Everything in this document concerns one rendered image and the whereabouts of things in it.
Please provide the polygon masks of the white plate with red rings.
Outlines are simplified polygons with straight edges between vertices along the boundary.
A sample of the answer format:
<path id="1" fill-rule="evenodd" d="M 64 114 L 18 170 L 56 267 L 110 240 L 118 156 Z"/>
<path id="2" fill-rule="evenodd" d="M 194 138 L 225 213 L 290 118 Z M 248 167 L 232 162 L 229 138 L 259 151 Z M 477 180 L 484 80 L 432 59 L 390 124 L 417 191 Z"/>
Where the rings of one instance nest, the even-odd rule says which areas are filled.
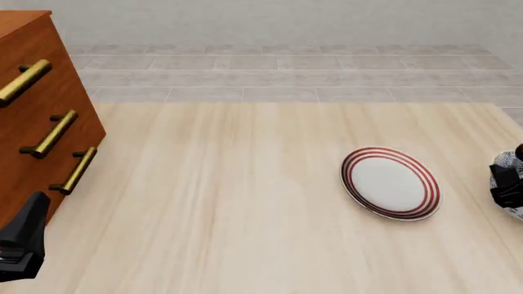
<path id="1" fill-rule="evenodd" d="M 441 188 L 431 171 L 396 149 L 355 149 L 343 159 L 339 176 L 356 203 L 390 220 L 425 220 L 442 204 Z"/>

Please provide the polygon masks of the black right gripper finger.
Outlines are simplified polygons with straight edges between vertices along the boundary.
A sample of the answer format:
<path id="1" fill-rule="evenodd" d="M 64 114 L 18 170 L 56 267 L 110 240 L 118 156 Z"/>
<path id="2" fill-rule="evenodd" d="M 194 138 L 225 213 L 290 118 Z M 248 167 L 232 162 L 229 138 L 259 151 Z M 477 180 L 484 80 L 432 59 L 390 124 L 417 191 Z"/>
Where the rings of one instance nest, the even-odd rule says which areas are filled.
<path id="1" fill-rule="evenodd" d="M 497 164 L 489 166 L 491 188 L 512 188 L 523 185 L 523 180 L 514 167 L 502 167 Z"/>
<path id="2" fill-rule="evenodd" d="M 523 183 L 492 188 L 494 202 L 502 208 L 523 207 Z"/>

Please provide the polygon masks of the wooden cabinet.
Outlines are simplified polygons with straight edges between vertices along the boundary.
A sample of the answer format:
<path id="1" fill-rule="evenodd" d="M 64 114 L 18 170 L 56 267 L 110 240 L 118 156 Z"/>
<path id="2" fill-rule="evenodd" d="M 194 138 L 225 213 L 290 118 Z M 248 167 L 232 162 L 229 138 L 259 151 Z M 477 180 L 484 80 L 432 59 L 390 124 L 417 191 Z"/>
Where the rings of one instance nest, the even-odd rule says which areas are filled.
<path id="1" fill-rule="evenodd" d="M 20 65 L 48 60 L 52 70 L 29 90 L 0 108 L 0 227 L 9 222 L 29 197 L 41 191 L 55 212 L 67 195 L 49 190 L 64 183 L 79 158 L 72 154 L 96 147 L 105 129 L 88 97 L 50 11 L 0 11 L 0 89 L 20 75 Z M 35 146 L 55 125 L 50 117 L 78 113 L 74 124 L 44 159 L 20 154 Z"/>

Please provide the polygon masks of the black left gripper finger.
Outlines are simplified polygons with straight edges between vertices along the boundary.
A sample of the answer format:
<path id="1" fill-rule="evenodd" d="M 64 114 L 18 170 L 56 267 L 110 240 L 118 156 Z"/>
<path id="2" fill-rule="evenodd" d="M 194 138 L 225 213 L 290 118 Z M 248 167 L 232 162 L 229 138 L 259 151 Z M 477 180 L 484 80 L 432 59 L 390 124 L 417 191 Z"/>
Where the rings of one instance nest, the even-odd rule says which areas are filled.
<path id="1" fill-rule="evenodd" d="M 51 200 L 33 193 L 17 214 L 0 229 L 0 255 L 45 254 L 44 230 Z"/>

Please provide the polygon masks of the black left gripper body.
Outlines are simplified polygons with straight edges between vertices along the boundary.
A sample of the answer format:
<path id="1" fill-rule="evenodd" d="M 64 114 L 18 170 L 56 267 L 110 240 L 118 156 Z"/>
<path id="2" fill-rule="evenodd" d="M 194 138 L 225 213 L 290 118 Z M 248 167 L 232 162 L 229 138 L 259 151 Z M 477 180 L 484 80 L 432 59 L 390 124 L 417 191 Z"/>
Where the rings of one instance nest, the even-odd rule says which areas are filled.
<path id="1" fill-rule="evenodd" d="M 43 244 L 0 243 L 0 280 L 36 278 L 45 258 Z"/>

